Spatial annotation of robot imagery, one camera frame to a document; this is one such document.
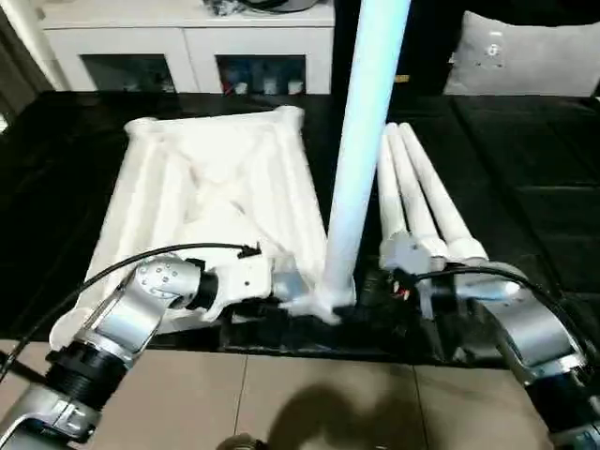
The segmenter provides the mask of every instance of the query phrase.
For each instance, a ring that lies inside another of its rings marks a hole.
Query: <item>black tabletop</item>
[[[21,336],[83,280],[127,148],[126,122],[260,112],[283,104],[306,112],[303,139],[326,226],[343,119],[343,105],[330,97],[42,95],[0,137],[0,236],[8,280],[0,338]],[[519,267],[563,295],[577,323],[598,338],[600,103],[565,97],[394,97],[388,120],[412,124],[490,258]],[[259,321],[225,321],[208,330],[157,337],[153,345],[429,361],[426,348],[398,335],[401,318],[382,307],[378,208],[374,188],[355,272],[359,305],[340,311],[342,325],[291,319],[267,302],[248,306]],[[37,338],[45,339],[48,329]]]

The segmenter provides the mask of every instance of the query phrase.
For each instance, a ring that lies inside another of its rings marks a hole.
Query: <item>wall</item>
[[[37,10],[42,2],[43,0],[31,0],[31,3],[29,0],[0,0],[0,8],[4,10],[15,32],[54,89],[68,90],[67,79],[38,24]]]

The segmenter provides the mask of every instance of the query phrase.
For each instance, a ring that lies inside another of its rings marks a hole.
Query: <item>beige floor tile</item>
[[[0,349],[11,343],[0,341]],[[32,344],[21,361],[45,371],[48,346]],[[199,352],[146,352],[102,414],[93,450],[215,450],[233,435],[246,357]],[[0,414],[26,383],[0,384]]]
[[[504,370],[417,367],[432,450],[552,448],[527,394]]]
[[[421,449],[410,367],[250,356],[237,432],[270,450]]]

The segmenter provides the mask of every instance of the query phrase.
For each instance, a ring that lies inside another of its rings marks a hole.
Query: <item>white cushion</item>
[[[600,22],[515,26],[467,11],[445,94],[586,97],[600,80]]]

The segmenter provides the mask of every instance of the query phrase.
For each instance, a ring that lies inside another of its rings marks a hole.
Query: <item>white cylindrical tube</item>
[[[389,141],[382,136],[382,150],[377,163],[377,188],[379,190],[379,213],[382,220],[382,241],[394,233],[407,231],[402,201],[398,192],[398,180],[394,172],[394,161]]]
[[[410,0],[361,2],[327,256],[316,290],[324,308],[355,302],[352,275],[410,4]]]
[[[436,219],[452,259],[465,261],[473,258],[487,259],[482,245],[471,236],[467,225],[450,198],[440,176],[431,164],[423,145],[409,124],[398,127],[409,158]]]
[[[423,191],[419,186],[419,181],[414,173],[413,165],[404,146],[404,141],[400,137],[397,125],[388,124],[385,128],[385,134],[392,149],[392,159],[396,169],[400,196],[404,202],[406,218],[412,237],[419,241],[432,257],[446,258],[448,249],[435,228],[425,195],[423,195]]]

